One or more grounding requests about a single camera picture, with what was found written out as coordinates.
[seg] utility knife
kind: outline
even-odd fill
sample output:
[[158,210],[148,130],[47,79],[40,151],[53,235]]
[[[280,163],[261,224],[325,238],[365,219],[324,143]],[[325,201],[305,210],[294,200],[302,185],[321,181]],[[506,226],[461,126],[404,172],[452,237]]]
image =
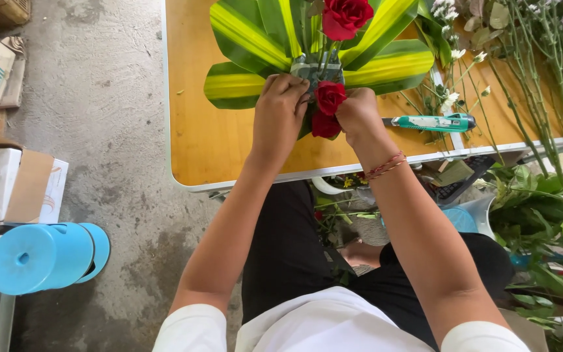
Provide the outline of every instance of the utility knife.
[[385,126],[399,126],[436,132],[466,132],[477,126],[475,118],[466,113],[449,116],[401,116],[382,118]]

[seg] black pants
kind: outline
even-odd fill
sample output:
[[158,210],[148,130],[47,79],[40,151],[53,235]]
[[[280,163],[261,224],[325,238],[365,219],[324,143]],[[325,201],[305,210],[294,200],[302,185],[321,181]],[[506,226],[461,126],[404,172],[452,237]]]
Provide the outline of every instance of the black pants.
[[[260,212],[242,281],[243,324],[285,301],[335,285],[316,234],[314,198],[305,181],[273,185]],[[514,270],[505,250],[488,236],[461,233],[485,288],[493,298]],[[423,309],[392,248],[381,267],[347,288],[383,311],[398,327],[438,351]]]

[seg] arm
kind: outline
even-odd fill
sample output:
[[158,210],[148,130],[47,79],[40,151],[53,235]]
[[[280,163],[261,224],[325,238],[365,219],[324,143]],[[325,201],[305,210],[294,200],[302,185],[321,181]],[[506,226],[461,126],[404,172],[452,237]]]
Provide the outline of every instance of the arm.
[[251,153],[186,263],[169,315],[197,303],[226,313],[264,199],[299,134],[308,87],[307,81],[287,74],[268,77],[255,108]]
[[[372,90],[352,92],[340,105],[337,117],[364,171],[386,163],[399,152],[383,127]],[[488,321],[509,329],[485,290],[461,236],[410,166],[402,163],[371,181],[370,186],[438,345],[452,328],[467,321]]]

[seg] white t-shirt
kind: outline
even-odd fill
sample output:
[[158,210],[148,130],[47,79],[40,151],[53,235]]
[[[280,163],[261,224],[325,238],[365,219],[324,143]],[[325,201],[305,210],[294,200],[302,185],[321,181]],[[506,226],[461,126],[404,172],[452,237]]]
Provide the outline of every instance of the white t-shirt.
[[[226,319],[217,308],[193,304],[167,317],[154,352],[226,351]],[[442,352],[525,352],[510,330],[486,321],[454,327]],[[236,351],[432,351],[399,329],[377,307],[344,287],[331,287],[284,302],[238,331]]]

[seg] person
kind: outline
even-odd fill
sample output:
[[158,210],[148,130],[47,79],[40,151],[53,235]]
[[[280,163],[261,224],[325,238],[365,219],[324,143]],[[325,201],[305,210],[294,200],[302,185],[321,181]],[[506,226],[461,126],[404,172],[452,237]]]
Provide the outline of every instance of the person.
[[365,172],[400,163],[370,181],[391,243],[348,245],[351,265],[376,269],[336,284],[308,183],[273,184],[308,87],[287,74],[266,80],[252,150],[186,264],[153,351],[226,351],[225,314],[241,272],[236,351],[528,351],[492,300],[513,275],[507,253],[487,236],[457,232],[388,136],[368,88],[348,91],[336,116]]

